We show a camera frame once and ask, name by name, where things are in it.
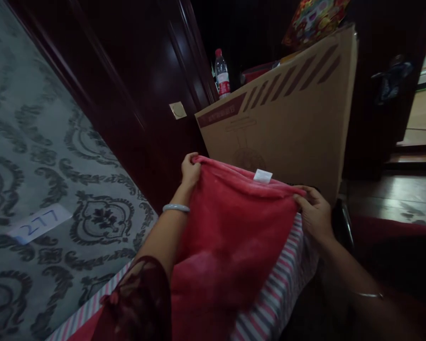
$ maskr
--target red lace sleeve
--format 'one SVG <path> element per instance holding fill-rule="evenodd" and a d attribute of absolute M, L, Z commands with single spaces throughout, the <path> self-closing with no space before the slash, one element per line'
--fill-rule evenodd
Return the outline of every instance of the red lace sleeve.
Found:
<path fill-rule="evenodd" d="M 170 287 L 157 259 L 137 259 L 110 296 L 92 341 L 170 340 Z"/>

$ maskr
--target plastic water bottle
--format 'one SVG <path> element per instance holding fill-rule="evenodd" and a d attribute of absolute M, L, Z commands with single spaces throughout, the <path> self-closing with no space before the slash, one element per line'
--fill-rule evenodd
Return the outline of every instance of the plastic water bottle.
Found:
<path fill-rule="evenodd" d="M 221 49 L 217 49 L 216 61 L 214 63 L 214 72 L 216 74 L 216 82 L 219 87 L 219 98 L 224 98 L 231 93 L 231 85 L 229 83 L 229 72 L 227 71 L 227 65 L 222 57 Z"/>

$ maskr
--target pink striped sheet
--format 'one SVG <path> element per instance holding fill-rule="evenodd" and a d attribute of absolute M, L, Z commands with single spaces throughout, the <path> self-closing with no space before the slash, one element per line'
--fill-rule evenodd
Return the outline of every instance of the pink striped sheet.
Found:
<path fill-rule="evenodd" d="M 309 259 L 303 257 L 308 248 Z M 265 283 L 254 307 L 237 317 L 231 340 L 266 341 L 277 339 L 289 321 L 295 301 L 302 289 L 314 276 L 318 256 L 309 240 L 304 237 L 300 214 L 295 217 L 292 230 L 281 255 Z M 88 302 L 56 329 L 46 341 L 66 341 L 101 307 L 99 300 L 110 295 L 129 269 L 126 264 L 116 276 L 98 291 Z"/>

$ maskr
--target number label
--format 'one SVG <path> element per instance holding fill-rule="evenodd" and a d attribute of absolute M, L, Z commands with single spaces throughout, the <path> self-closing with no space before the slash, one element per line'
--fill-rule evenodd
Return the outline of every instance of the number label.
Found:
<path fill-rule="evenodd" d="M 20 244 L 28 244 L 71 217 L 72 213 L 63 206 L 53 204 L 14 224 L 7 234 L 16 238 Z"/>

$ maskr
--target bracelet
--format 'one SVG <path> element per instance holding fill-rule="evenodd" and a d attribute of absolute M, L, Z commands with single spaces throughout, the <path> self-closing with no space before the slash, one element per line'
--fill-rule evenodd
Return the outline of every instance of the bracelet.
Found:
<path fill-rule="evenodd" d="M 380 298 L 381 300 L 383 300 L 383 294 L 382 293 L 378 293 L 378 294 L 363 294 L 363 293 L 357 293 L 355 291 L 352 291 L 354 294 L 363 296 L 363 297 L 370 297 L 370 298 Z"/>
<path fill-rule="evenodd" d="M 176 211 L 182 211 L 186 213 L 189 213 L 191 211 L 188 206 L 179 205 L 179 204 L 167 204 L 162 208 L 162 211 L 166 212 L 167 210 L 170 210 L 170 209 L 173 209 Z"/>

